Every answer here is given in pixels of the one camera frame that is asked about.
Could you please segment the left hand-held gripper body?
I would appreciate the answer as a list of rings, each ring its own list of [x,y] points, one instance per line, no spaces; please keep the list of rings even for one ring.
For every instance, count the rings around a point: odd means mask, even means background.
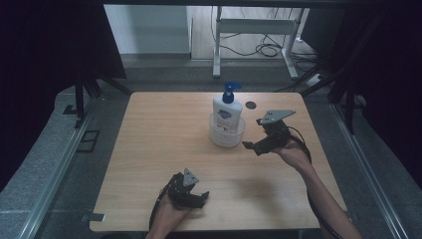
[[[188,169],[178,172],[169,180],[167,195],[176,209],[189,208],[188,203],[197,201],[191,190],[199,179]]]

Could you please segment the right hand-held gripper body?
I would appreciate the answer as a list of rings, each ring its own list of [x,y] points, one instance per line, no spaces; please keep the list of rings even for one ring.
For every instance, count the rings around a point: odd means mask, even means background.
[[[274,149],[287,144],[291,133],[284,123],[284,118],[294,113],[294,110],[269,110],[257,120],[257,124],[264,128],[264,133],[267,135],[265,144],[270,144]]]

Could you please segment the white plastic basket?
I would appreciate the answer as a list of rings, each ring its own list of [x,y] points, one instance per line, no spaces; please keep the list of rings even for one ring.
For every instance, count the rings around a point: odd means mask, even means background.
[[[223,131],[215,123],[215,116],[209,116],[209,136],[210,139],[217,145],[223,147],[234,147],[242,141],[245,131],[246,122],[243,118],[239,119],[236,129],[232,131]]]

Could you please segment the white bottle with blue pump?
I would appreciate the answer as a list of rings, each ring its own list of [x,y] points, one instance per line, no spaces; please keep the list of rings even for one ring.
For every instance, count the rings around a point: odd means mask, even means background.
[[[223,132],[235,133],[238,129],[242,105],[235,99],[234,91],[242,85],[236,82],[227,82],[221,96],[213,99],[213,122]]]

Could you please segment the person's left hand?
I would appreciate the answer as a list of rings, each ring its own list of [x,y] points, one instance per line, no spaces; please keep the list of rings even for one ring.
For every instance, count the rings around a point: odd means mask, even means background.
[[[190,208],[176,209],[168,195],[163,193],[159,199],[159,204],[149,231],[164,231],[170,234],[190,212]]]

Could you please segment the person's right hand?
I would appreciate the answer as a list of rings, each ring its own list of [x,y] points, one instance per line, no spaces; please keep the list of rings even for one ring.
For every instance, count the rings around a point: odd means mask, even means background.
[[[297,142],[290,140],[284,147],[273,149],[286,164],[293,167],[298,173],[304,173],[312,168],[312,164],[306,153]]]

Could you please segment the white power strip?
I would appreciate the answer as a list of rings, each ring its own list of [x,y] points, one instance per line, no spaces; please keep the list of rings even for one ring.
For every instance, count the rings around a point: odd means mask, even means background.
[[[317,84],[318,82],[320,82],[321,80],[324,79],[324,76],[321,74],[315,74],[313,77],[311,77],[308,81],[307,81],[307,86],[308,87],[312,87],[315,84]]]

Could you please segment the black tripod stand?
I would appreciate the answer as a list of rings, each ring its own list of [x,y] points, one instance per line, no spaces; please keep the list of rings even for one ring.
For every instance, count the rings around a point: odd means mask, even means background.
[[[125,87],[113,78],[78,77],[75,82],[75,100],[77,116],[75,128],[80,128],[86,118],[84,93],[87,93],[92,99],[99,99],[102,95],[99,80],[121,91],[125,95],[130,96],[132,94],[132,90]]]
[[[331,83],[333,83],[333,86],[327,95],[327,99],[330,103],[337,104],[342,97],[345,97],[344,123],[348,131],[351,134],[354,134],[353,111],[355,106],[355,82],[345,71],[339,71],[338,73],[320,80],[313,86],[301,91],[300,95],[302,97],[308,96]]]

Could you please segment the black curtain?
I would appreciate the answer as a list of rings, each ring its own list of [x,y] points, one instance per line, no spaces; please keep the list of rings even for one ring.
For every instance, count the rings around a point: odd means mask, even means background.
[[[0,191],[77,82],[123,79],[105,0],[0,0]]]
[[[352,70],[328,95],[365,99],[363,115],[422,188],[422,0],[381,0],[378,9],[312,9],[302,38],[338,71],[375,17]]]

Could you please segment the aluminium rail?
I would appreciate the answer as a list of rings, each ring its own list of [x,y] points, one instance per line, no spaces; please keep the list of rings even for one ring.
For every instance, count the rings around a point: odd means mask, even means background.
[[[337,124],[352,151],[352,154],[358,164],[358,167],[364,177],[364,180],[381,212],[384,221],[389,228],[390,233],[394,239],[409,239],[408,234],[403,227],[402,221],[398,216],[392,202],[387,197],[384,189],[382,188],[378,178],[376,177],[373,169],[371,168],[366,155],[364,154],[360,144],[358,143],[354,134],[347,128],[344,120],[345,116],[340,110],[339,106],[330,104],[330,108],[336,118]]]
[[[82,140],[82,137],[86,131],[88,124],[93,116],[93,111],[97,105],[96,100],[90,100],[85,104],[84,113],[86,114],[84,119],[78,119],[71,125],[71,134],[66,137],[66,145],[60,150],[53,146],[53,140],[49,141],[46,146],[46,150],[52,152],[53,150],[58,151],[60,154],[54,157],[54,163],[52,164],[52,170],[45,180],[41,191],[36,198],[33,207],[29,211],[26,221],[16,237],[16,239],[34,239],[35,235],[40,228],[45,215],[47,214],[49,207],[57,193],[58,188],[66,174],[69,164],[77,151],[78,145]]]

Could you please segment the black rectangular floor frame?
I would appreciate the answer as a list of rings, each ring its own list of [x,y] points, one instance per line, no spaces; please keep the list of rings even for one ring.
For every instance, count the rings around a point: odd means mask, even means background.
[[[77,152],[91,153],[94,151],[100,132],[98,130],[86,130],[78,144]]]

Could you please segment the white metal desk frame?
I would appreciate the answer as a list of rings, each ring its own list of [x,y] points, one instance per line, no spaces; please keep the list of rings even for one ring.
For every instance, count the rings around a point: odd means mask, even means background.
[[[287,42],[281,49],[281,54],[290,77],[293,80],[299,78],[299,74],[291,58],[292,48],[298,36],[302,19],[305,13],[304,8],[292,8],[292,12],[297,12],[292,19],[248,19],[248,18],[223,18],[223,7],[216,7],[213,50],[213,72],[214,78],[221,76],[221,34],[249,34],[249,35],[282,35],[287,38]]]

